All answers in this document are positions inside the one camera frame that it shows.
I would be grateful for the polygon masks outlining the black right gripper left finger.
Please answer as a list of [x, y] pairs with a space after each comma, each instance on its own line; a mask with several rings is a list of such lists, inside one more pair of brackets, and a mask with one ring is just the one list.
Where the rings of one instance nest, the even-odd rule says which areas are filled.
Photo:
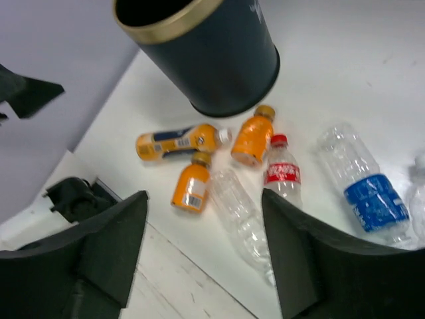
[[2, 318], [118, 318], [128, 304], [146, 191], [55, 235], [1, 252]]

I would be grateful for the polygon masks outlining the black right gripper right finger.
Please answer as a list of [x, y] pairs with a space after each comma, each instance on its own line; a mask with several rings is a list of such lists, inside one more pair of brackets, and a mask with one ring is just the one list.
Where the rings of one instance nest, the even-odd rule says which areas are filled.
[[262, 212], [283, 318], [423, 318], [424, 250], [380, 245], [270, 189]]

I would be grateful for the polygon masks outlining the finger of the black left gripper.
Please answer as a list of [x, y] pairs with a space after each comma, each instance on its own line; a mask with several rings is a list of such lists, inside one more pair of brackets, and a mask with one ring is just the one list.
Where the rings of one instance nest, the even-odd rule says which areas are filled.
[[8, 103], [19, 119], [27, 119], [64, 93], [62, 85], [26, 77], [1, 65], [1, 103]]

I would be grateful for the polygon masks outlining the blue label clear bottle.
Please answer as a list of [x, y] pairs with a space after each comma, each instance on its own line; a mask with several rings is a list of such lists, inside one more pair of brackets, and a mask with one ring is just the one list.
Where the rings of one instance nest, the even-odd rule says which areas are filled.
[[350, 124], [326, 129], [318, 137], [315, 150], [364, 232], [389, 245], [408, 239], [406, 205]]

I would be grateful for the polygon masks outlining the red label cola bottle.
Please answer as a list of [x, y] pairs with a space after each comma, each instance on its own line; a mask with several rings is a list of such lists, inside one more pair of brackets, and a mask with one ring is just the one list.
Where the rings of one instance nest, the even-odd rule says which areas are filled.
[[286, 135], [275, 134], [272, 136], [267, 160], [264, 188], [273, 190], [301, 209], [301, 173], [295, 157], [288, 149]]

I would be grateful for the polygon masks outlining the clear unlabelled plastic bottle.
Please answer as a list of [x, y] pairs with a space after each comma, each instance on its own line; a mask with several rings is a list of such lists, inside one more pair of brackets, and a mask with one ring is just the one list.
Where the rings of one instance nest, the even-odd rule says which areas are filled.
[[257, 209], [235, 172], [224, 169], [213, 173], [209, 195], [236, 252], [270, 286], [275, 286], [262, 212]]

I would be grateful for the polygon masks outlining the small orange bottle barcode label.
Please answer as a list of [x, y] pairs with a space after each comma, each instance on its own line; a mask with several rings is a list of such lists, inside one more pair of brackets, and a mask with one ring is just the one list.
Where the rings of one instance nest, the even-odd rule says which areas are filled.
[[201, 213], [207, 198], [212, 156], [207, 152], [195, 152], [180, 174], [171, 199], [171, 205], [192, 213]]

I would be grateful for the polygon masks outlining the clear bottle white blue cap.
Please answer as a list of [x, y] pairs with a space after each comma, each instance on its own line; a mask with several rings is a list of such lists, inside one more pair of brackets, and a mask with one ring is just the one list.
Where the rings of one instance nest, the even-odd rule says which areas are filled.
[[424, 153], [417, 155], [414, 163], [409, 209], [414, 232], [418, 239], [424, 242]]

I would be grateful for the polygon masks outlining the long orange juice bottle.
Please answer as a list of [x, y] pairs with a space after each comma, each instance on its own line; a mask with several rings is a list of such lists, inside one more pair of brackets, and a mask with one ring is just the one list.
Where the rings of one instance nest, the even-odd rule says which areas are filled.
[[142, 161], [157, 162], [195, 152], [212, 154], [231, 141], [231, 129], [199, 124], [178, 130], [142, 134], [135, 142], [135, 150]]

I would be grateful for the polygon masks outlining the black arm base clamp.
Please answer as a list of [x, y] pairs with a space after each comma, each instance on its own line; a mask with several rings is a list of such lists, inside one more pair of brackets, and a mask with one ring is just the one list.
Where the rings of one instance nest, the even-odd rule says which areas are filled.
[[50, 210], [60, 213], [69, 223], [82, 222], [114, 206], [121, 199], [102, 181], [90, 183], [79, 177], [67, 177], [42, 194], [52, 202]]

